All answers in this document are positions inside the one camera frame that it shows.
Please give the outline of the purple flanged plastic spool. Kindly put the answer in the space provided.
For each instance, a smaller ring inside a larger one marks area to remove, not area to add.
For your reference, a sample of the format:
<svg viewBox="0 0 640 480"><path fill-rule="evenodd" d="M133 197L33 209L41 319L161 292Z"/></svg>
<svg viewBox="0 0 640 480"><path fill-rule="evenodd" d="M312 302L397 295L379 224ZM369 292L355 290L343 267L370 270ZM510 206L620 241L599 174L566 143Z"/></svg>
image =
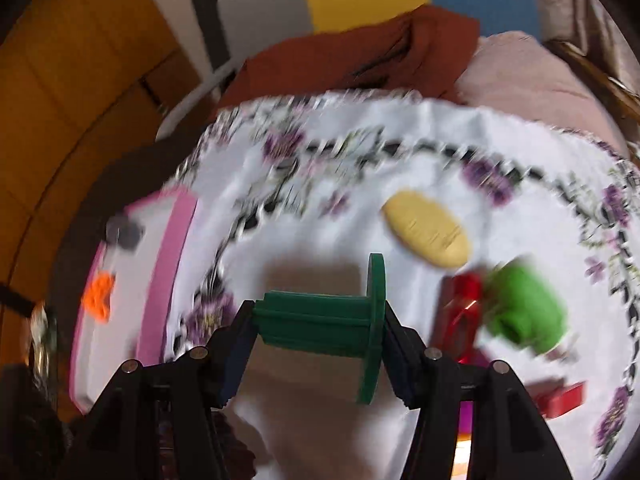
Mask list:
<svg viewBox="0 0 640 480"><path fill-rule="evenodd" d="M459 411L459 434L470 436L473 428L473 402L462 401Z"/></svg>

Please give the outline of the orange block with holes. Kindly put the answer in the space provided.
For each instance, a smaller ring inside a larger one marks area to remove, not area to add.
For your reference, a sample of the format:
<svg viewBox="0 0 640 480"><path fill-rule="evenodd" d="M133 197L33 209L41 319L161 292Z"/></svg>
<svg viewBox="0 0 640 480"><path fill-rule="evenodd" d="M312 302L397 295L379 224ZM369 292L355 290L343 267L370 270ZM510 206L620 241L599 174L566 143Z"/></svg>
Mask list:
<svg viewBox="0 0 640 480"><path fill-rule="evenodd" d="M115 275L98 272L86 286L81 297L81 307L100 323L107 323L111 317L111 294L115 286Z"/></svg>

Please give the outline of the green flanged plastic spool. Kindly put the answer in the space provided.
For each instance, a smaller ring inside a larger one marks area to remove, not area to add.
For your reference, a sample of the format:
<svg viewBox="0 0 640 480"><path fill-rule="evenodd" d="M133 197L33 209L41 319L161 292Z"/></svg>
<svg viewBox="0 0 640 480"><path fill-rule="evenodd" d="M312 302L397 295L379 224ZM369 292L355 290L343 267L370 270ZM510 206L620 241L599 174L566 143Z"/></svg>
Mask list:
<svg viewBox="0 0 640 480"><path fill-rule="evenodd" d="M365 295L267 292L256 302L253 320L270 346L360 359L357 402L369 404L380 374L385 310L385 262L381 254L371 254Z"/></svg>

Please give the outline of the red puzzle-shaped block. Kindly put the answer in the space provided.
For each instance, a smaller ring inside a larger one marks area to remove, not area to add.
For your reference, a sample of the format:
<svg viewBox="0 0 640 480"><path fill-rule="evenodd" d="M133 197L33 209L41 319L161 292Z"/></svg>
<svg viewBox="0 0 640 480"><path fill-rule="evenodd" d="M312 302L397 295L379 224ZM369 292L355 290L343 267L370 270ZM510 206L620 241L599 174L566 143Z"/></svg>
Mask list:
<svg viewBox="0 0 640 480"><path fill-rule="evenodd" d="M538 411L546 419L555 419L576 410L585 402L586 382L557 386L534 396Z"/></svg>

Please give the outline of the pink-rimmed storage box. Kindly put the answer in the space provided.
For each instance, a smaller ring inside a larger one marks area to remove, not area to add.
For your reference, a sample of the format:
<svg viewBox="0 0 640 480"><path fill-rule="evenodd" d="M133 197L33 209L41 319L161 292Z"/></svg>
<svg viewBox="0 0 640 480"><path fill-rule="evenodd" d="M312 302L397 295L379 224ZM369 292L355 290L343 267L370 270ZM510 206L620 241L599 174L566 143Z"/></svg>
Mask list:
<svg viewBox="0 0 640 480"><path fill-rule="evenodd" d="M132 252L100 243L85 291L101 274L115 283L110 318L98 321L78 311L70 354L70 398L87 413L122 362L155 365L163 359L166 323L180 257L198 199L185 188L154 193L126 208L127 217L144 227Z"/></svg>

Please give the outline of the red metallic lighter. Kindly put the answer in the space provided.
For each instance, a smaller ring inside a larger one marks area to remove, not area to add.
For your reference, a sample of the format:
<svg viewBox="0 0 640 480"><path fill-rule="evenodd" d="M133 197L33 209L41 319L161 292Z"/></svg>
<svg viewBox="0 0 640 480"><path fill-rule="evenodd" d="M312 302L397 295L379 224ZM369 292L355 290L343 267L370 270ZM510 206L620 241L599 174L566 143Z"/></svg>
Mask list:
<svg viewBox="0 0 640 480"><path fill-rule="evenodd" d="M439 297L430 345L462 364L473 364L475 339L482 324L483 283L466 272L445 276Z"/></svg>

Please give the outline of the green white plug-in device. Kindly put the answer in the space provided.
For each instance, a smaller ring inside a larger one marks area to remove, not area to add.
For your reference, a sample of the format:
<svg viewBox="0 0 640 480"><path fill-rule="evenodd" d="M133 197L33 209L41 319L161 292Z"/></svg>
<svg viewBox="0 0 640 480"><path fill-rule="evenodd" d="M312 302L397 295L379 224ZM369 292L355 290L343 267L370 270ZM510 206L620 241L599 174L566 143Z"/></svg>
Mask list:
<svg viewBox="0 0 640 480"><path fill-rule="evenodd" d="M551 362L579 360L564 304L529 259L489 271L483 294L483 321L492 336Z"/></svg>

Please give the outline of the dark brown claw hair clip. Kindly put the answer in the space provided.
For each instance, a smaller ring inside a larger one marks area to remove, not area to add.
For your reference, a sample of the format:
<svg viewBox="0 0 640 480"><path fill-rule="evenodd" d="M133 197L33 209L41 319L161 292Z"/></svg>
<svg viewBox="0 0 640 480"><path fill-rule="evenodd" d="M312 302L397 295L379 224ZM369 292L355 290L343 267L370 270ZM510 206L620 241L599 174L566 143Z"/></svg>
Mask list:
<svg viewBox="0 0 640 480"><path fill-rule="evenodd" d="M126 214L115 214L106 222L104 242L134 252L144 235L144 226Z"/></svg>

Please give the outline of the yellow oval stone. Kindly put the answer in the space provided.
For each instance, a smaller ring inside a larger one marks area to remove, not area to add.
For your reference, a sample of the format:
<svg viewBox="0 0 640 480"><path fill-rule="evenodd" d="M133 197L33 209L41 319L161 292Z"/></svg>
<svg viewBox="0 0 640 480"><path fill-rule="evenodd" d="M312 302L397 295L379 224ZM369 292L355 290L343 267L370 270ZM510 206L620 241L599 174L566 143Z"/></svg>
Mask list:
<svg viewBox="0 0 640 480"><path fill-rule="evenodd" d="M458 219L415 190L402 190L382 207L386 223L408 249L442 269L468 263L472 244Z"/></svg>

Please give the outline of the white embroidered floral tablecloth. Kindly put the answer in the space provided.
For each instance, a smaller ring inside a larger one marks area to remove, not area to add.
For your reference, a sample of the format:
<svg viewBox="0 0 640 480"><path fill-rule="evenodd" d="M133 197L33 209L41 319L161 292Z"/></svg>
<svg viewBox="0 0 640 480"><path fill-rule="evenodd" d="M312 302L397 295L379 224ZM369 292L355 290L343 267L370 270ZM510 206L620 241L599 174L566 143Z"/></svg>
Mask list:
<svg viewBox="0 0 640 480"><path fill-rule="evenodd" d="M222 110L169 185L198 203L165 325L177 359L274 290L360 296L385 261L399 322L583 385L549 426L576 479L639 428L639 171L590 133L416 96Z"/></svg>

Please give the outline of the wooden side table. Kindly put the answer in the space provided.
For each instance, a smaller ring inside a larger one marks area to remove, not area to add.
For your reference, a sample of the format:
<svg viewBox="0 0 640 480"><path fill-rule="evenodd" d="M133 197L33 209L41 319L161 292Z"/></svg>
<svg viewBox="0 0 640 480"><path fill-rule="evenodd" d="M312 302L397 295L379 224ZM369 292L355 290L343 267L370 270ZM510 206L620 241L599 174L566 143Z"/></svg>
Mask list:
<svg viewBox="0 0 640 480"><path fill-rule="evenodd" d="M629 90L618 79L589 61L582 51L570 42L553 39L546 41L544 46L570 66L574 74L615 118L630 119L638 124L639 96L636 92Z"/></svg>

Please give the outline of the pink quilted jacket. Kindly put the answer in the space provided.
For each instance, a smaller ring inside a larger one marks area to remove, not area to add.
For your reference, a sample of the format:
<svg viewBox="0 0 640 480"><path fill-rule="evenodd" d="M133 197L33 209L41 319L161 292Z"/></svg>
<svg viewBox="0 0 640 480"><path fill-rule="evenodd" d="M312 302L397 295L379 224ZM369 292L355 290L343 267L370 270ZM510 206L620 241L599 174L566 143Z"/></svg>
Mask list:
<svg viewBox="0 0 640 480"><path fill-rule="evenodd" d="M466 105L591 132L629 155L623 133L604 105L570 66L525 32L480 38L456 89Z"/></svg>

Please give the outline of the rust red jacket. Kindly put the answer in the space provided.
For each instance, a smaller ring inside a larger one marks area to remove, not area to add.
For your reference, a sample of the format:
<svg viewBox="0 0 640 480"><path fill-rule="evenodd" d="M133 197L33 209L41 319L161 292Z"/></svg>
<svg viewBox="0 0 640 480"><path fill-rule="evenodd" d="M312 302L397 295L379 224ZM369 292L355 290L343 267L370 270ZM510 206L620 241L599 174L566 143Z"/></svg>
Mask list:
<svg viewBox="0 0 640 480"><path fill-rule="evenodd" d="M456 102L456 82L480 39L480 22L419 6L386 22L288 39L248 58L219 102L329 90L416 90Z"/></svg>

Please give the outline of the pink floral curtain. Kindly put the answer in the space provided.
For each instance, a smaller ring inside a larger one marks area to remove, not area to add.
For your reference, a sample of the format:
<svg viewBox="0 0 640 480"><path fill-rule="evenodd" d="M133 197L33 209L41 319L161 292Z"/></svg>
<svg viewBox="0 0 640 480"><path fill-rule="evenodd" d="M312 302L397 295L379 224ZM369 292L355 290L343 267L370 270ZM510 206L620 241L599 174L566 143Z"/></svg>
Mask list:
<svg viewBox="0 0 640 480"><path fill-rule="evenodd" d="M639 61L600 0L537 0L542 38L574 44L593 64L639 91Z"/></svg>

